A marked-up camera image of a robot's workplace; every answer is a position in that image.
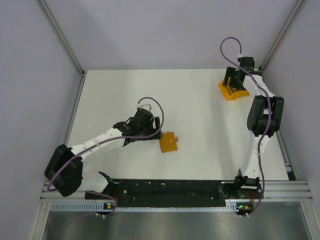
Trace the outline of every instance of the cable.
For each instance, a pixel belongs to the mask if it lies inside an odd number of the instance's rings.
[[[262,178],[262,192],[261,192],[261,196],[259,198],[259,201],[257,202],[255,208],[252,210],[252,212],[249,213],[248,217],[251,216],[256,210],[257,208],[260,206],[260,203],[262,201],[262,198],[264,197],[264,193],[265,193],[265,175],[264,175],[264,171],[262,169],[262,162],[261,162],[261,149],[260,149],[260,144],[262,142],[262,140],[264,139],[264,137],[267,135],[267,132],[269,130],[269,127],[270,127],[270,123],[271,123],[271,115],[272,115],[272,108],[271,108],[271,101],[270,101],[270,97],[267,93],[266,90],[264,90],[257,82],[257,80],[255,79],[255,77],[250,73],[248,72],[246,69],[244,69],[243,67],[241,67],[240,65],[236,64],[235,62],[231,61],[229,58],[226,57],[226,55],[224,54],[223,50],[222,50],[222,46],[224,44],[224,42],[228,39],[233,39],[233,40],[236,40],[238,43],[239,43],[239,46],[240,46],[240,54],[242,53],[242,46],[241,46],[241,43],[240,41],[236,38],[236,37],[233,37],[233,36],[230,36],[230,37],[227,37],[225,38],[221,44],[220,44],[220,53],[221,55],[229,62],[231,63],[232,65],[236,66],[237,68],[239,68],[240,70],[242,70],[243,72],[245,72],[249,77],[251,77],[252,81],[257,85],[257,87],[265,94],[265,97],[266,97],[266,101],[267,101],[267,105],[268,105],[268,121],[266,123],[266,127],[265,127],[265,130],[261,136],[261,138],[259,139],[259,142],[258,142],[258,163],[259,163],[259,169],[260,169],[260,172],[261,172],[261,178]]]
[[[148,139],[148,138],[152,138],[153,136],[157,135],[160,131],[161,131],[161,128],[163,127],[164,125],[164,122],[165,122],[165,113],[164,113],[164,110],[163,108],[161,107],[160,103],[155,100],[153,97],[150,97],[150,96],[145,96],[143,98],[141,98],[139,101],[138,101],[138,104],[142,101],[142,100],[145,100],[145,99],[150,99],[152,101],[154,101],[160,108],[161,110],[161,114],[162,114],[162,122],[161,122],[161,125],[159,127],[159,129],[157,131],[155,131],[153,134],[150,134],[148,136],[116,136],[116,137],[113,137],[113,138],[109,138],[109,139],[106,139],[106,140],[103,140],[101,142],[99,142],[99,145],[102,145],[102,144],[105,144],[105,143],[108,143],[108,142],[111,142],[111,141],[114,141],[114,140],[118,140],[118,139]],[[57,179],[57,177],[59,176],[59,174],[74,160],[76,159],[77,157],[81,156],[82,154],[96,148],[97,145],[92,145],[91,147],[88,147],[86,148],[85,150],[79,152],[78,154],[76,154],[75,156],[73,156],[72,158],[70,158],[57,172],[56,174],[51,178],[51,180],[49,181],[46,189],[49,191],[49,192],[52,192],[52,191],[55,191],[56,189],[50,189],[51,185],[53,184],[53,182]]]
[[[115,202],[115,206],[114,206],[113,210],[112,210],[109,214],[105,215],[106,218],[108,218],[110,215],[112,215],[112,214],[115,212],[115,210],[117,209],[118,203],[117,203],[117,200],[116,200],[114,197],[109,196],[109,195],[104,194],[104,193],[95,192],[95,191],[86,191],[86,192],[89,193],[89,194],[95,194],[95,195],[103,196],[103,197],[108,198],[108,199],[111,199],[111,200],[113,200],[113,201]],[[80,219],[82,219],[82,218],[84,218],[84,217],[86,217],[86,216],[93,216],[93,215],[96,215],[96,213],[95,213],[95,212],[89,212],[89,213],[82,214],[82,215],[78,216],[76,219],[68,222],[68,223],[67,223],[63,228],[61,228],[59,231],[54,231],[53,221],[52,221],[52,218],[50,218],[50,220],[49,220],[50,231],[51,231],[54,235],[58,235],[58,234],[62,233],[65,229],[67,229],[68,227],[70,227],[72,224],[74,224],[76,221],[78,221],[78,220],[80,220]]]

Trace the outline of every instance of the white wall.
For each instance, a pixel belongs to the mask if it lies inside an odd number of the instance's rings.
[[[308,0],[265,79],[284,97],[281,127],[298,176],[308,180],[320,210],[320,1]]]
[[[36,0],[0,1],[0,233],[24,240],[80,77]]]
[[[47,0],[85,70],[226,67],[235,36],[261,65],[296,0]],[[225,50],[236,57],[232,42]]]

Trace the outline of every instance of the gray floor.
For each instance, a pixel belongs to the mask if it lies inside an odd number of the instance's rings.
[[[308,240],[299,203],[263,203],[248,218],[227,213],[117,213],[103,220],[80,212],[52,212],[43,240]]]

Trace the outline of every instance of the orange block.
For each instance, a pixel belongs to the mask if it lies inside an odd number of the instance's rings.
[[[163,133],[163,137],[159,139],[160,148],[162,153],[177,151],[178,137],[175,137],[174,132]]]

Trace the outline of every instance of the white table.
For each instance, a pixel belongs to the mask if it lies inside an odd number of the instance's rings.
[[[218,83],[225,69],[89,70],[69,146],[87,141],[136,113],[145,96],[164,109],[162,132],[178,136],[178,151],[161,153],[159,141],[137,141],[112,150],[85,171],[111,178],[233,180],[242,165],[250,132],[251,97],[224,99]],[[161,116],[151,100],[152,113]],[[262,157],[266,180],[288,180],[277,137]]]

